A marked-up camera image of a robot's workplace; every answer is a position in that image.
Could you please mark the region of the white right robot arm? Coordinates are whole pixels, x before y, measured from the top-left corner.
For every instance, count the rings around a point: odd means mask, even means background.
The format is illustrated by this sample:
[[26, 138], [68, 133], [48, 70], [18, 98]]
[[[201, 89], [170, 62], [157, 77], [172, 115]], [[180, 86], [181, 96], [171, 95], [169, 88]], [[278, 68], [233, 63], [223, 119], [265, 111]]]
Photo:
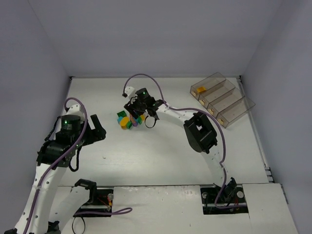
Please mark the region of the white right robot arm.
[[161, 99], [155, 100], [146, 88], [137, 91], [127, 86], [123, 96], [129, 99], [124, 108], [133, 117], [147, 114], [155, 121], [163, 120], [184, 129], [190, 147], [205, 159], [215, 186], [220, 187], [220, 194], [228, 197], [234, 193], [237, 183], [234, 178], [227, 176], [224, 166], [226, 156], [224, 134], [219, 129], [223, 147], [223, 155], [221, 155], [217, 147], [217, 131], [206, 112], [192, 108], [176, 109]]

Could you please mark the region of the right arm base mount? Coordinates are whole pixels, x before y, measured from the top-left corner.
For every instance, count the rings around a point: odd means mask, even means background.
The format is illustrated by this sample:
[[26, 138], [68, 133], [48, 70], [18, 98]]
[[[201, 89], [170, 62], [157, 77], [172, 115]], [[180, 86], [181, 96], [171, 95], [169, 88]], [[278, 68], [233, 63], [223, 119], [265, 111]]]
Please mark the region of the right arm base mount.
[[234, 215], [249, 212], [242, 185], [238, 185], [233, 177], [222, 190], [215, 204], [221, 187], [200, 187], [201, 202], [204, 215]]

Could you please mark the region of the dark green square lego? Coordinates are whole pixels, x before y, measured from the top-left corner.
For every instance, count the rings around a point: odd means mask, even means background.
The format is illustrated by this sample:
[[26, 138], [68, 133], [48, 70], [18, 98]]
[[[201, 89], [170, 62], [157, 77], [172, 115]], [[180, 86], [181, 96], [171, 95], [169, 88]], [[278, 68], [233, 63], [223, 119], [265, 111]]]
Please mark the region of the dark green square lego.
[[117, 116], [118, 116], [118, 118], [124, 118], [124, 117], [127, 117], [127, 114], [126, 114], [126, 112], [125, 111], [120, 111], [120, 112], [118, 112], [117, 113]]

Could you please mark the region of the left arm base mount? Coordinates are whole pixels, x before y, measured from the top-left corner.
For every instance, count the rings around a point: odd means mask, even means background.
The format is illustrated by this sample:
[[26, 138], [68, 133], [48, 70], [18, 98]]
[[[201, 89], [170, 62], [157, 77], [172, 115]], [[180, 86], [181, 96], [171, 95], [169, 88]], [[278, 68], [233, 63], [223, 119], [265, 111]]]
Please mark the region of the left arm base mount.
[[73, 217], [111, 217], [114, 189], [112, 187], [98, 187], [94, 181], [79, 179], [75, 187], [82, 187], [89, 191], [89, 199], [74, 213]]

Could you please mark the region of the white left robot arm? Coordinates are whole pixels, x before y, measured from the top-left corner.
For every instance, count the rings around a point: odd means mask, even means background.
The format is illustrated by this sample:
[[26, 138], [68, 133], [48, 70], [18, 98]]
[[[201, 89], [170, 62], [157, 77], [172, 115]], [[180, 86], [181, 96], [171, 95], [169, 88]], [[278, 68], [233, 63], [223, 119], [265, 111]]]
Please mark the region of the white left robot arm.
[[5, 231], [7, 234], [59, 234], [83, 204], [95, 200], [96, 182], [79, 179], [73, 191], [52, 210], [58, 186], [72, 158], [83, 146], [106, 137], [97, 115], [91, 116], [95, 127], [90, 128], [82, 103], [65, 110], [65, 115], [60, 117], [61, 129], [55, 139], [46, 138], [38, 151], [36, 175], [27, 203], [16, 225]]

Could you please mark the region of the yellow curved lego brick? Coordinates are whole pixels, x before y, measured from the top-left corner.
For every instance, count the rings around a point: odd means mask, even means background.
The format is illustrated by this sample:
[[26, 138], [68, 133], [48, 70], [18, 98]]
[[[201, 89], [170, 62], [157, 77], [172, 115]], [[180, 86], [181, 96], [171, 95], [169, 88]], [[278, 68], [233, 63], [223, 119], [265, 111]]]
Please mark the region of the yellow curved lego brick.
[[204, 86], [201, 86], [201, 87], [198, 87], [196, 90], [197, 90], [198, 93], [203, 93], [203, 92], [205, 92], [207, 89], [206, 89]]

